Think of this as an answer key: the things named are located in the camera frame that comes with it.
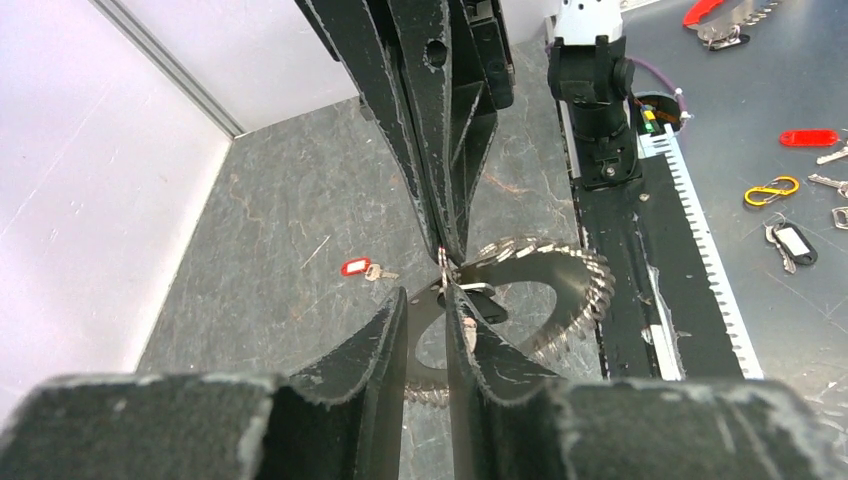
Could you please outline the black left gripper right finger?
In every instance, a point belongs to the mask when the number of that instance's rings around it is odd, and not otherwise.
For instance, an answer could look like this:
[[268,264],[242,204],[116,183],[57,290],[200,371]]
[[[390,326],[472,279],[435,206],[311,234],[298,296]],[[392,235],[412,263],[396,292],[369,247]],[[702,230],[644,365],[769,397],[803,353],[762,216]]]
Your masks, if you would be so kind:
[[571,382],[445,289],[458,479],[843,479],[825,428],[781,383]]

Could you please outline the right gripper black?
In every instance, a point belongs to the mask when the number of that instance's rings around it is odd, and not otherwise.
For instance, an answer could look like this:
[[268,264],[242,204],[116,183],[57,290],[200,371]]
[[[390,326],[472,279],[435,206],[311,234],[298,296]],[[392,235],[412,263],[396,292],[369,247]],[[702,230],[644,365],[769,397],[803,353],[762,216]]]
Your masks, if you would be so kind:
[[386,1],[297,5],[373,114],[405,180],[425,251],[464,263],[470,204],[497,110],[514,102],[501,2],[392,1],[397,35]]

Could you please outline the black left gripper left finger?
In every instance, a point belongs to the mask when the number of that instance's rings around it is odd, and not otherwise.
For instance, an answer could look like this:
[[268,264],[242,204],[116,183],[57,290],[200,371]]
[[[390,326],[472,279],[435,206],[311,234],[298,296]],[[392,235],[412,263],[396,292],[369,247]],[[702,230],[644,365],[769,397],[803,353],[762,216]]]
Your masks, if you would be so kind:
[[1,434],[5,479],[395,479],[407,293],[291,376],[61,376]]

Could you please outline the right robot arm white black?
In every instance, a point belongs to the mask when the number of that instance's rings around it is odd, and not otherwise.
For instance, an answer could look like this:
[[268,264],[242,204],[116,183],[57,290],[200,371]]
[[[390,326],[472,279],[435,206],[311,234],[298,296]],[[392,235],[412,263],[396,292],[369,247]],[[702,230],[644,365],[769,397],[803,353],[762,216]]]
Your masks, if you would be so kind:
[[[372,113],[434,260],[465,261],[469,211],[514,61],[498,1],[303,1],[301,12]],[[567,107],[590,189],[634,178],[634,63],[616,1],[562,1],[547,83]]]

